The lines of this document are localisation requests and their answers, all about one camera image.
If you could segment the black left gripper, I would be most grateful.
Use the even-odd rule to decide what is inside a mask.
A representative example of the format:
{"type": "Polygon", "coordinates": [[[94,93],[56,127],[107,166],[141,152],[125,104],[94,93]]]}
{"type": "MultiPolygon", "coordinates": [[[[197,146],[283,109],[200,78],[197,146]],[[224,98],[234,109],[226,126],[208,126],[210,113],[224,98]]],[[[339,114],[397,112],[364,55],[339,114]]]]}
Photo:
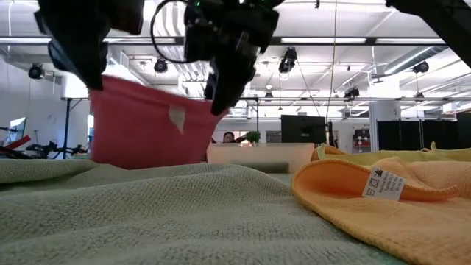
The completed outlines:
{"type": "Polygon", "coordinates": [[[35,19],[40,32],[50,37],[48,52],[55,60],[74,60],[74,73],[88,89],[103,89],[107,56],[103,40],[110,19],[100,1],[39,0],[35,19]]]}

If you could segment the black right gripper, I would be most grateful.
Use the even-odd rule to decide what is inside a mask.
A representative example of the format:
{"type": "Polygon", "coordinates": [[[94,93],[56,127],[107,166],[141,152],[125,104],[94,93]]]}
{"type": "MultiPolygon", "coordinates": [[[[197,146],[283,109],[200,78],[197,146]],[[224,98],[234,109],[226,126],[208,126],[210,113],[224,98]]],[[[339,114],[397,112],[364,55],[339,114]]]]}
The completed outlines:
{"type": "Polygon", "coordinates": [[[279,1],[216,2],[215,58],[210,62],[205,99],[211,100],[211,113],[221,115],[233,107],[246,84],[255,75],[254,62],[263,54],[277,28],[279,1]]]}

